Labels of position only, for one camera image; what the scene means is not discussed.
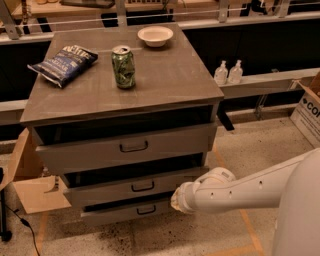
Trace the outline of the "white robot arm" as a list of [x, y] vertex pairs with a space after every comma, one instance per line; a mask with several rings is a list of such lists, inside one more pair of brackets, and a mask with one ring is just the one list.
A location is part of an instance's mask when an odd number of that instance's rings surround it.
[[181, 184], [171, 206], [187, 214], [276, 208], [272, 256], [320, 256], [320, 149], [241, 179], [216, 167]]

